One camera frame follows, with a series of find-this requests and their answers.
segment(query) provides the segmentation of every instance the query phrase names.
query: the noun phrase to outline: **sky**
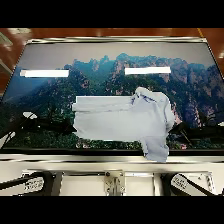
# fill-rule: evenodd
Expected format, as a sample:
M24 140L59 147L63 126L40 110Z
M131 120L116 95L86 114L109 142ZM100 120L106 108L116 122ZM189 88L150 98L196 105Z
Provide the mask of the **sky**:
M130 56L181 58L187 63L213 65L214 60L205 43L56 43L31 44L25 47L18 66L24 69L56 69L72 64L74 59L89 62L108 55L110 60L126 53Z

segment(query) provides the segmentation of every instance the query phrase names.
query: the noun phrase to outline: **silver metal frame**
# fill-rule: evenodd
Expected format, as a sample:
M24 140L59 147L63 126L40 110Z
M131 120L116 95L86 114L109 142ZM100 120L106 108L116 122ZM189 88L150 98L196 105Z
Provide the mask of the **silver metal frame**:
M26 45L47 44L47 43L52 43L52 44L53 43L76 43L76 42L77 43L80 43L80 42L83 42L83 43L93 43L93 42L95 43L99 43L99 42L105 42L105 43L106 42L176 42L176 43L186 42L186 43L189 43L190 42L191 43L192 42L192 43L207 43L208 45L206 38L163 37L163 36L144 36L144 37L142 36L125 36L125 37L124 36L107 36L107 37L45 38L45 39L28 40ZM208 47L218 67L218 64L211 51L211 48L209 45ZM131 164L156 163L153 161L148 161L142 156L76 156L76 155L27 155L27 154L0 154L0 161L11 161L11 162L29 161L29 162L56 162L56 163L60 163L60 162L104 163L105 162L105 163L129 163L129 164L130 163ZM167 159L167 163L169 164L213 163L213 162L216 162L216 163L224 162L224 156L169 156Z

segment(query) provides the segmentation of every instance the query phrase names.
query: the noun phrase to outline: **white cloth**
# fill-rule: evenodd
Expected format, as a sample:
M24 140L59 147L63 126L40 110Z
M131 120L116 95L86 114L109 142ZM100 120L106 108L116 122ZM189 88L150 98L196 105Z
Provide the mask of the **white cloth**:
M140 141L147 159L165 162L174 115L168 97L138 87L133 96L77 97L76 135L90 140Z

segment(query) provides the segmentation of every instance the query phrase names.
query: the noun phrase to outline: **display panel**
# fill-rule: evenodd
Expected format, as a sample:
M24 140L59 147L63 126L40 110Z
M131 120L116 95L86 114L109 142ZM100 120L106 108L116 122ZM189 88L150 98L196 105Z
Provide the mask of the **display panel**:
M149 67L166 67L170 68L170 72L125 72L125 68ZM40 70L40 76L43 70L68 70L69 74L67 77L31 78L24 75L24 70ZM203 119L209 118L210 115L209 122L220 124L224 120L224 114L221 113L224 110L223 80L206 43L30 44L25 47L3 97L0 109L1 131L6 131L24 112L34 113L37 117L53 122L64 121L67 122L67 126L70 123L77 129L74 123L78 120L78 114L72 110L73 104L77 105L77 99L95 96L88 106L93 104L96 110L99 108L96 101L104 98L100 108L105 110L105 102L111 102L111 97L116 96L115 104L119 105L122 101L123 108L123 105L128 104L125 99L128 102L132 100L139 87L149 92L163 93L169 99L175 116L173 127L184 121L190 128L200 128L204 126ZM93 123L91 121L98 125L95 125L97 129L93 129L95 132L101 125L100 122L110 121L108 124L102 123L101 126L105 124L108 127L106 131L109 134L100 140L97 140L100 137L93 138L93 135L90 135L89 138L85 138L76 132L65 134L48 129L30 130L20 132L4 147L142 150L141 136L130 139L128 137L131 134L136 136L140 131L144 132L142 136L150 132L155 127L150 123L150 119L130 117L129 121L119 126L119 122L116 125L116 118L109 116L103 121L101 116L97 116L97 119L90 119L88 125ZM169 133L166 142L170 150L224 149L222 142L213 143L209 137L200 138L194 144L189 144L187 140L180 140L177 134Z

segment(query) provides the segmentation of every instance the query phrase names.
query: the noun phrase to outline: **brown wooden surface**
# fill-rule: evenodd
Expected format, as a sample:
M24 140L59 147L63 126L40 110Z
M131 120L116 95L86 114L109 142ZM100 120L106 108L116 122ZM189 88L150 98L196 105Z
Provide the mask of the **brown wooden surface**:
M0 28L12 46L0 44L0 59L13 70L24 44L28 39L75 36L195 36L206 37L214 56L224 74L224 28L30 28L26 34L12 34L7 28ZM0 92L3 92L9 77L0 72Z

